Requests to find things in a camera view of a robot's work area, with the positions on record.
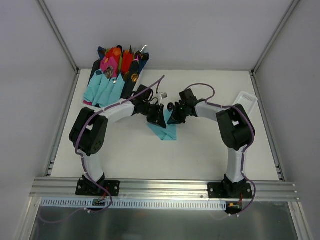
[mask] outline white table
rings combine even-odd
[[[52,177],[79,178],[83,174],[81,160],[69,141],[69,133],[83,106],[80,104],[87,88],[91,70],[81,70],[67,116]],[[167,92],[163,100],[179,99],[179,92],[193,83],[207,83],[215,88],[212,103],[231,105],[239,92],[254,95],[247,71],[144,70],[140,84],[149,86],[165,75],[159,91]],[[206,86],[192,87],[198,98],[207,98],[212,90]],[[255,128],[255,142],[247,152],[245,172],[256,181],[278,181],[267,134],[256,105],[250,115]],[[161,141],[147,126],[146,117],[134,115],[107,127],[106,139],[100,152],[106,178],[222,180],[227,169],[227,147],[218,124],[206,118],[188,117],[177,126],[177,141]]]

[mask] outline teal cloth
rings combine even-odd
[[[100,100],[100,97],[102,96],[104,91],[107,89],[109,83],[113,85],[113,82],[110,81],[110,79],[108,79],[106,77],[106,75],[103,74],[103,76],[101,78],[99,89],[98,89],[96,95],[94,96],[94,100],[92,102],[92,106],[95,106],[95,105],[98,104],[98,101]]]
[[[115,82],[114,88],[110,94],[108,105],[115,104],[120,100],[124,86],[125,86],[125,81],[120,73]]]
[[[172,112],[168,110],[164,111],[164,120],[167,124],[169,118],[171,117]],[[166,125],[166,129],[150,124],[147,124],[148,127],[158,136],[162,141],[176,141],[177,140],[177,125]]]
[[[107,87],[103,90],[97,104],[100,106],[100,108],[104,108],[108,106],[109,98],[111,95],[111,92],[113,91],[115,85],[114,85],[114,80],[116,80],[115,77],[111,78]]]
[[[104,74],[101,69],[95,71],[83,95],[84,100],[89,103],[92,103],[95,100],[103,75]]]

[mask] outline white wall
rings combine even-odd
[[[0,33],[0,238],[11,240],[74,73],[35,0],[1,0]]]
[[[251,70],[291,0],[46,0],[79,67],[148,45],[153,69]]]
[[[320,1],[303,0],[257,73],[288,181],[320,239]]]

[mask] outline vent grille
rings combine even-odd
[[[93,198],[63,198],[43,197],[43,207],[65,207],[65,208],[101,208],[93,206]],[[181,209],[181,210],[217,210],[225,211],[225,201],[186,201],[186,200],[137,200],[137,199],[114,199],[112,208],[115,209]]]

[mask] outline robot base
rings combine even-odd
[[[97,182],[103,188],[106,188],[107,191],[113,197],[119,196],[120,190],[120,181],[105,180],[105,175],[103,174],[102,178]],[[75,195],[77,196],[99,196],[101,197],[105,192],[94,185],[90,180],[85,176],[82,176],[78,180],[76,185]]]
[[[209,182],[207,184],[210,199],[252,199],[251,185],[245,179],[232,183],[226,175],[221,182]]]

